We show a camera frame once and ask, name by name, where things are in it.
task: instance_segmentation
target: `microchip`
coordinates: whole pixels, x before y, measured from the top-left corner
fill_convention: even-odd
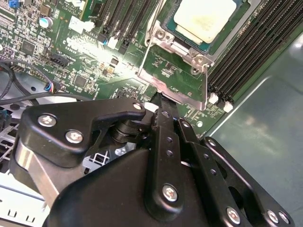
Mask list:
[[[114,65],[117,65],[119,63],[119,61],[115,58],[113,58],[110,62]]]
[[[78,87],[84,87],[86,84],[86,79],[81,77],[81,76],[77,76],[75,79],[75,85]]]
[[[166,68],[167,68],[168,70],[170,70],[171,67],[172,67],[172,64],[170,64],[170,63],[167,63],[167,64],[166,64]]]
[[[25,53],[26,55],[33,55],[35,50],[35,45],[29,43],[28,41],[24,40],[21,51]]]
[[[45,5],[42,5],[40,8],[40,13],[44,16],[49,17],[51,14],[51,8]]]

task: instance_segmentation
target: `wire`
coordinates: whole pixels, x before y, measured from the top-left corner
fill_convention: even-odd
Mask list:
[[[14,85],[16,86],[16,88],[24,95],[24,96],[28,96],[30,95],[31,93],[29,93],[29,91],[27,91],[23,86],[22,84],[19,82],[19,80],[17,79],[16,75],[13,74],[13,83]],[[36,99],[32,99],[32,100],[29,100],[30,103],[32,105],[39,105],[38,101]]]
[[[13,83],[13,78],[15,73],[6,64],[0,62],[0,66],[9,74],[9,82],[7,83],[6,87],[4,88],[4,91],[0,95],[0,100],[1,100],[9,92],[11,85]]]
[[[28,66],[29,68],[34,69],[36,72],[38,72],[50,84],[53,83],[53,81],[47,75],[45,75],[40,69],[38,69],[35,65],[30,64],[26,61],[22,61],[22,60],[18,60],[18,59],[3,59],[3,60],[0,60],[0,62],[24,64],[24,65]]]
[[[18,98],[10,98],[10,99],[5,99],[5,100],[0,100],[0,106],[1,105],[9,105],[13,103],[18,103],[18,102],[23,102],[31,99],[36,99],[36,98],[43,98],[43,97],[53,97],[53,96],[62,96],[62,97],[68,97],[68,98],[75,98],[81,101],[90,101],[90,98],[80,96],[80,95],[74,95],[74,94],[69,94],[69,93],[64,93],[64,92],[59,92],[56,94],[51,94],[48,92],[42,92],[42,93],[36,93],[32,94],[29,96],[23,96],[23,97],[18,97]]]

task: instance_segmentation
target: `connector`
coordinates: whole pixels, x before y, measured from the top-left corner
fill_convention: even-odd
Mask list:
[[[6,110],[0,110],[0,132],[9,127],[11,115]]]
[[[9,0],[9,7],[19,8],[21,7],[21,2],[19,2],[18,0]]]

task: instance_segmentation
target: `screw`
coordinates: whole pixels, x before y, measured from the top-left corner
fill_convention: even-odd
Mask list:
[[[276,214],[274,212],[272,212],[271,210],[267,211],[267,214],[270,218],[270,220],[272,220],[273,222],[275,222],[276,224],[279,223],[278,217],[276,216]]]
[[[212,145],[213,147],[216,146],[216,143],[212,140],[212,139],[209,139],[208,142],[210,143],[210,145]]]
[[[289,220],[288,220],[288,218],[286,217],[286,215],[284,213],[279,212],[279,215],[280,215],[280,217],[282,218],[282,220],[284,222],[286,222],[287,224],[289,224]]]
[[[228,207],[226,209],[226,213],[233,223],[235,223],[236,225],[240,224],[240,216],[234,208]]]
[[[163,39],[165,37],[165,32],[163,30],[158,30],[156,33],[158,39]]]
[[[81,135],[80,132],[76,131],[76,130],[71,130],[68,131],[65,134],[65,138],[67,139],[67,141],[69,141],[70,143],[81,143],[83,140],[83,136]]]
[[[49,115],[40,116],[38,118],[38,122],[44,127],[53,127],[57,123],[56,119]]]
[[[134,108],[136,108],[137,110],[142,110],[142,107],[138,103],[134,103]]]
[[[188,124],[186,121],[182,121],[182,124],[183,124],[185,127],[189,128],[189,124]]]
[[[196,62],[198,62],[198,64],[202,64],[203,58],[202,58],[202,57],[198,57],[198,58],[196,59]]]
[[[165,116],[165,117],[167,117],[167,118],[169,118],[169,113],[166,112],[166,111],[162,111],[162,115]]]
[[[168,184],[164,185],[163,189],[162,189],[162,193],[168,201],[170,201],[170,202],[177,201],[178,194],[172,186],[170,186]]]

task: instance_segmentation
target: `mounting hole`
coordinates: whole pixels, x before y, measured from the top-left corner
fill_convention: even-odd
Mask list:
[[[174,156],[174,153],[172,153],[171,150],[167,150],[166,154],[167,154],[168,157],[173,157]]]
[[[148,136],[149,136],[148,133],[143,133],[143,134],[142,134],[142,139],[144,140],[144,139],[146,139]]]
[[[142,110],[142,107],[141,107],[140,104],[134,103],[133,105],[134,105],[134,108],[135,108],[135,109],[137,109],[137,110]]]
[[[20,106],[19,106],[18,104],[12,104],[12,105],[9,106],[9,108],[10,108],[11,110],[16,111],[16,110],[19,110],[19,109],[20,109]]]
[[[213,147],[216,146],[216,143],[215,143],[212,139],[208,139],[208,142],[209,142],[210,145],[212,145]]]
[[[172,143],[172,138],[171,137],[167,137],[166,139],[167,139],[168,143]]]
[[[212,175],[216,176],[217,172],[214,169],[211,169],[210,172],[212,173]]]
[[[189,124],[188,124],[186,121],[182,121],[182,124],[183,124],[185,127],[189,128]]]
[[[165,117],[169,118],[169,113],[168,113],[168,112],[166,112],[166,111],[162,111],[162,114],[163,114],[163,116],[165,116]]]

